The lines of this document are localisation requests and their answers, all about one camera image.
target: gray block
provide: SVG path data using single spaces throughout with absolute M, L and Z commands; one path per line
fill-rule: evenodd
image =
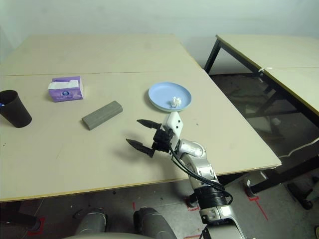
M 122 106 L 116 101 L 113 101 L 106 106 L 103 106 L 102 108 L 99 108 L 98 110 L 83 117 L 82 120 L 89 128 L 89 130 L 92 130 L 122 111 Z

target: black metal table frame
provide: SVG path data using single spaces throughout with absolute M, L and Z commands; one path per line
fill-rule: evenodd
M 252 118 L 252 117 L 260 117 L 260 116 L 270 116 L 270 115 L 282 115 L 282 114 L 291 114 L 291 113 L 302 113 L 305 115 L 313 124 L 319 127 L 319 116 L 316 115 L 311 109 L 309 109 L 303 102 L 293 96 L 290 92 L 284 89 L 281 85 L 279 85 L 276 81 L 274 81 L 271 77 L 269 77 L 264 72 L 259 72 L 260 68 L 247 59 L 245 59 L 242 55 L 237 53 L 231 47 L 223 43 L 221 40 L 217 39 L 214 47 L 208 57 L 208 60 L 205 64 L 204 70 L 209 74 L 211 67 L 219 53 L 220 48 L 223 48 L 226 52 L 232 55 L 236 60 L 246 66 L 249 70 L 253 72 L 255 76 L 260 77 L 263 81 L 265 81 L 269 88 L 274 89 L 276 92 L 255 112 L 245 114 L 245 118 Z M 271 104 L 278 99 L 286 99 L 289 101 L 297 110 L 296 111 L 285 111 L 285 112 L 271 112 L 266 113 L 265 110 L 271 106 Z
M 238 52 L 236 52 L 234 49 L 229 47 L 227 44 L 222 42 L 220 39 L 216 39 L 216 42 L 213 46 L 213 49 L 208 57 L 208 60 L 205 64 L 204 70 L 207 74 L 209 74 L 213 63 L 218 55 L 219 50 L 223 48 L 227 53 L 229 53 L 231 56 L 233 56 L 236 60 L 238 60 L 240 63 L 242 63 L 244 66 L 246 66 L 249 70 L 252 71 L 254 76 L 260 77 L 263 81 L 265 81 L 268 84 L 268 88 L 266 89 L 267 92 L 269 92 L 271 89 L 274 89 L 276 92 L 266 101 L 264 105 L 259 107 L 255 113 L 251 114 L 245 114 L 245 118 L 252 118 L 252 117 L 260 117 L 260 116 L 271 116 L 271 115 L 282 115 L 282 114 L 291 114 L 291 113 L 297 113 L 300 112 L 303 115 L 305 115 L 313 124 L 315 124 L 317 127 L 319 127 L 319 116 L 316 115 L 311 109 L 309 109 L 303 102 L 301 102 L 299 99 L 294 97 L 290 92 L 288 92 L 286 89 L 284 89 L 280 84 L 278 84 L 275 80 L 273 80 L 271 77 L 269 77 L 264 72 L 260 72 L 260 68 L 247 59 L 240 55 Z M 271 104 L 277 100 L 277 99 L 286 99 L 288 100 L 297 110 L 296 111 L 286 111 L 286 112 L 272 112 L 267 113 L 265 110 L 271 106 Z M 311 171 L 312 169 L 319 167 L 319 157 L 316 156 L 315 158 L 312 158 L 308 161 L 305 161 L 298 166 L 287 170 L 283 173 L 276 173 L 272 169 L 267 169 L 266 174 L 268 176 L 268 179 L 265 181 L 258 183 L 256 185 L 253 185 L 249 187 L 249 190 L 251 193 L 255 194 L 258 192 L 261 192 L 263 190 L 266 190 L 268 188 L 271 188 L 273 186 L 276 186 L 280 183 L 284 183 L 288 180 L 291 180 L 297 176 L 300 176 L 306 172 Z

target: floor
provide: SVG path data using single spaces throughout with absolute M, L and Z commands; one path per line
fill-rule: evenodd
M 214 82 L 222 89 L 236 108 L 243 112 L 262 104 L 269 95 L 258 78 L 246 76 L 216 76 Z M 276 102 L 274 108 L 289 108 L 287 102 Z M 301 114 L 275 116 L 250 122 L 277 155 L 287 154 L 291 149 L 319 136 L 319 129 Z M 283 160 L 277 170 L 286 170 L 307 157 L 319 153 L 313 145 Z M 296 179 L 304 189 L 311 187 L 309 178 L 318 175 L 317 170 Z M 253 184 L 263 180 L 259 172 L 251 172 L 243 181 L 231 183 L 227 190 L 234 196 L 232 204 L 239 224 L 247 238 L 257 239 L 315 239 L 314 226 L 319 225 L 319 202 L 311 210 L 304 210 L 286 190 L 278 185 L 258 194 L 251 201 L 243 190 L 245 179 Z M 14 225 L 1 225 L 0 237 L 4 239 L 60 239 L 74 234 L 81 218 L 94 207 L 103 207 L 108 215 L 108 232 L 132 233 L 133 213 L 140 207 L 153 207 L 171 225 L 177 238 L 199 238 L 204 225 L 199 210 L 190 209 L 184 198 L 192 193 L 187 180 L 156 185 L 123 188 L 95 193 L 79 194 L 31 200 L 22 203 L 21 212 L 44 217 L 41 235 L 28 236 L 25 229 Z

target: white cable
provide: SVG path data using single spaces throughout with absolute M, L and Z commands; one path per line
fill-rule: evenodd
M 300 150 L 300 149 L 302 149 L 302 148 L 308 147 L 308 146 L 310 146 L 310 145 L 313 145 L 313 144 L 317 143 L 318 141 L 319 141 L 319 138 L 316 138 L 314 141 L 312 141 L 312 142 L 310 142 L 310 143 L 307 143 L 307 144 L 305 144 L 305 145 L 303 145 L 303 146 L 300 146 L 300 147 L 298 147 L 298 148 L 295 148 L 295 149 L 291 150 L 289 154 L 279 156 L 278 158 L 290 157 L 290 155 L 292 155 L 294 152 L 296 152 L 296 151 L 298 151 L 298 150 Z

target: purple tissue box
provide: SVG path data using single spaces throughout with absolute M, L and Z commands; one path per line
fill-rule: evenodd
M 53 78 L 48 90 L 54 102 L 83 99 L 83 84 L 80 76 Z

